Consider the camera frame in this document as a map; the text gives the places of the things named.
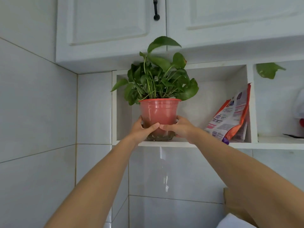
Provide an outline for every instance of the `red plastic pot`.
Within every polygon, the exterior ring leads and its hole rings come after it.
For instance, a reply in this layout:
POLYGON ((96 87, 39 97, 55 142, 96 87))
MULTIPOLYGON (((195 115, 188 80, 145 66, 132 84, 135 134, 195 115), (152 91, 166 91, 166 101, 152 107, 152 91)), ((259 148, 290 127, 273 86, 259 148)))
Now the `red plastic pot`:
MULTIPOLYGON (((176 123, 176 111, 180 99, 160 98, 140 100, 143 127, 149 128, 159 122, 161 125, 173 125, 176 123)), ((149 134, 149 141, 169 141, 174 137, 173 131, 164 131, 160 128, 149 134)))

